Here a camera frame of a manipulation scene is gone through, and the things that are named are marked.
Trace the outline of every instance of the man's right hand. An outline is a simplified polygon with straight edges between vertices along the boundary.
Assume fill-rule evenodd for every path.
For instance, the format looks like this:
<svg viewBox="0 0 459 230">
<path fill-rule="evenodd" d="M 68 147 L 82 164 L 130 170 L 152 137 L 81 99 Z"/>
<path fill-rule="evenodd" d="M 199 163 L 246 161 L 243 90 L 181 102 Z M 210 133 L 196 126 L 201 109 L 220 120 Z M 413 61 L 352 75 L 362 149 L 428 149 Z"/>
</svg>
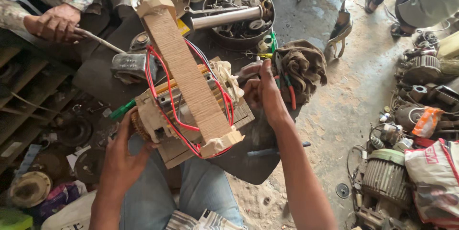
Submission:
<svg viewBox="0 0 459 230">
<path fill-rule="evenodd" d="M 271 59 L 265 59 L 258 65 L 261 79 L 250 79 L 244 87 L 244 99 L 251 108 L 263 108 L 271 127 L 291 119 L 284 100 L 277 88 L 271 70 Z"/>
<path fill-rule="evenodd" d="M 37 37 L 40 37 L 40 32 L 41 32 L 41 25 L 39 23 L 39 18 L 40 16 L 25 16 L 24 17 L 24 26 L 27 29 L 27 31 Z M 84 37 L 79 34 L 72 33 L 68 38 L 66 38 L 64 41 L 68 43 L 73 43 L 75 41 L 81 41 L 83 40 Z"/>
</svg>

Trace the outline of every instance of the steel tube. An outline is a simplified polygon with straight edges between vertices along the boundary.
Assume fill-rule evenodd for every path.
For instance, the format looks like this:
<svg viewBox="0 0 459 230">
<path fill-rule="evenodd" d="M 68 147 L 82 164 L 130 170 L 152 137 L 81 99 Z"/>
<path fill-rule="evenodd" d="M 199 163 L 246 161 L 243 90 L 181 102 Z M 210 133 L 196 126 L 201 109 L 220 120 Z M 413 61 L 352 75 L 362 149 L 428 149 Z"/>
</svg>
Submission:
<svg viewBox="0 0 459 230">
<path fill-rule="evenodd" d="M 203 28 L 213 28 L 243 20 L 260 19 L 262 15 L 263 9 L 261 8 L 261 6 L 258 6 L 245 10 L 226 12 L 215 16 L 206 16 L 195 19 L 192 18 L 191 25 L 194 30 Z"/>
</svg>

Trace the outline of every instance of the concrete floor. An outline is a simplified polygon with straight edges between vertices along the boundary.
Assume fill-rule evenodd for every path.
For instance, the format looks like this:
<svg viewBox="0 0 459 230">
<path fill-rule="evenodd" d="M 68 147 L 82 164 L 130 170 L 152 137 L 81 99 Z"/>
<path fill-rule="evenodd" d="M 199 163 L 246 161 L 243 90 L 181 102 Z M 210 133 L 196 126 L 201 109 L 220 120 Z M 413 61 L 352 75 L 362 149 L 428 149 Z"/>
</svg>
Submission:
<svg viewBox="0 0 459 230">
<path fill-rule="evenodd" d="M 311 102 L 301 108 L 296 120 L 301 140 L 312 143 L 311 147 L 305 148 L 307 156 L 341 229 L 352 211 L 352 200 L 341 199 L 335 192 L 337 184 L 349 185 L 347 152 L 353 145 L 366 143 L 370 123 L 376 123 L 380 111 L 389 104 L 390 91 L 395 87 L 395 62 L 405 49 L 412 47 L 412 39 L 394 41 L 389 34 L 393 21 L 384 5 L 368 15 L 364 12 L 364 3 L 364 0 L 346 1 L 354 24 L 346 39 L 344 56 L 328 60 L 328 84 L 318 88 Z M 395 0 L 385 0 L 385 3 L 389 10 L 394 10 Z M 357 154 L 355 159 L 350 159 L 351 168 L 356 161 Z M 281 229 L 284 225 L 286 229 L 295 229 L 293 219 L 285 209 L 287 195 L 281 163 L 259 186 L 231 175 L 228 179 L 240 212 L 253 229 Z M 271 198 L 267 205 L 263 203 L 265 197 Z"/>
</svg>

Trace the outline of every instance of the bundle of wire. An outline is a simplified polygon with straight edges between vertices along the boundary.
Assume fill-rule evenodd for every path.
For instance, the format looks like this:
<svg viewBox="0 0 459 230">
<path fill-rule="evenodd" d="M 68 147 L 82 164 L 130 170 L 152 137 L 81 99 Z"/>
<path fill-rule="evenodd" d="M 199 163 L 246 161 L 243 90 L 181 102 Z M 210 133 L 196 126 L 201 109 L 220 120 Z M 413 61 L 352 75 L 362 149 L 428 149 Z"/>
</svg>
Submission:
<svg viewBox="0 0 459 230">
<path fill-rule="evenodd" d="M 234 109 L 233 109 L 233 102 L 230 98 L 230 96 L 228 95 L 228 93 L 226 93 L 223 88 L 221 87 L 219 81 L 217 80 L 217 77 L 215 76 L 214 72 L 212 71 L 212 69 L 210 69 L 210 64 L 209 64 L 209 61 L 207 60 L 207 57 L 204 55 L 204 53 L 196 46 L 194 45 L 192 42 L 190 42 L 188 39 L 184 38 L 185 39 L 185 42 L 187 43 L 187 45 L 198 55 L 199 58 L 201 58 L 202 62 L 204 63 L 204 65 L 206 66 L 207 70 L 209 70 L 210 74 L 212 75 L 214 81 L 215 81 L 215 85 L 219 88 L 220 92 L 221 92 L 221 95 L 222 95 L 222 100 L 223 100 L 223 104 L 225 106 L 225 115 L 226 115 L 226 118 L 230 124 L 230 126 L 233 125 L 233 122 L 234 122 Z M 175 125 L 171 120 L 169 120 L 169 117 L 167 116 L 167 114 L 165 113 L 165 111 L 162 109 L 162 107 L 159 105 L 159 101 L 158 101 L 158 95 L 155 91 L 155 86 L 153 85 L 153 79 L 152 79 L 152 74 L 151 74 L 151 71 L 150 71 L 150 56 L 151 55 L 155 55 L 155 57 L 157 57 L 158 61 L 161 63 L 161 65 L 163 66 L 163 69 L 164 69 L 164 72 L 166 73 L 166 77 L 168 79 L 168 87 L 169 87 L 169 95 L 170 95 L 170 99 L 171 99 L 171 105 L 172 105 L 172 113 L 174 114 L 174 118 L 175 118 L 175 121 L 183 128 L 187 129 L 187 130 L 192 130 L 192 131 L 199 131 L 199 128 L 198 127 L 194 127 L 194 126 L 190 126 L 190 125 L 187 125 L 187 124 L 184 124 L 180 121 L 180 110 L 179 110 L 179 116 L 177 116 L 177 113 L 175 112 L 175 105 L 174 105 L 174 98 L 172 96 L 172 91 L 171 91 L 171 84 L 170 84 L 170 77 L 169 77 L 169 73 L 168 73 L 168 70 L 166 68 L 166 65 L 164 64 L 162 58 L 158 55 L 158 53 L 153 49 L 152 46 L 148 45 L 147 46 L 147 59 L 146 59 L 146 64 L 145 64 L 145 75 L 146 75 L 146 79 L 147 79 L 147 82 L 148 82 L 148 86 L 150 87 L 150 91 L 152 92 L 152 95 L 153 97 L 155 98 L 155 101 L 156 101 L 156 104 L 158 105 L 158 108 L 159 110 L 161 111 L 161 113 L 163 114 L 164 118 L 166 119 L 166 121 L 169 123 L 169 125 L 172 127 L 172 129 L 175 131 L 175 133 L 185 142 L 185 144 L 188 146 L 188 148 L 196 155 L 198 156 L 199 158 L 203 158 L 201 153 L 199 152 L 199 149 L 200 149 L 200 146 L 199 145 L 194 145 L 193 143 L 191 143 L 180 131 L 180 129 L 177 127 L 177 125 Z M 179 100 L 179 109 L 180 109 L 180 103 L 181 103 L 181 95 L 180 95 L 180 100 Z M 230 104 L 230 107 L 231 107 L 231 115 L 230 115 L 230 110 L 228 108 L 228 102 Z M 226 151 L 228 151 L 229 149 L 231 148 L 228 147 L 226 148 L 225 150 L 222 150 L 221 152 L 211 156 L 211 157 L 216 157 L 216 156 L 219 156 L 223 153 L 225 153 Z"/>
</svg>

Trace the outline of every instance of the plastic bag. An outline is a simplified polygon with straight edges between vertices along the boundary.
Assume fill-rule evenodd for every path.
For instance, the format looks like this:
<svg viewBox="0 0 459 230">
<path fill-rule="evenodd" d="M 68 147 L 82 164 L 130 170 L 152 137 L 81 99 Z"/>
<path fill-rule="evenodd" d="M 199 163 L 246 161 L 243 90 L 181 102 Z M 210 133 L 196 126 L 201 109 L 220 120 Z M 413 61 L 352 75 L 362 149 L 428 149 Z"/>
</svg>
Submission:
<svg viewBox="0 0 459 230">
<path fill-rule="evenodd" d="M 422 138 L 430 138 L 435 131 L 435 127 L 440 119 L 440 116 L 444 113 L 440 108 L 433 108 L 426 106 L 424 114 L 421 116 L 419 121 L 416 123 L 412 133 Z"/>
</svg>

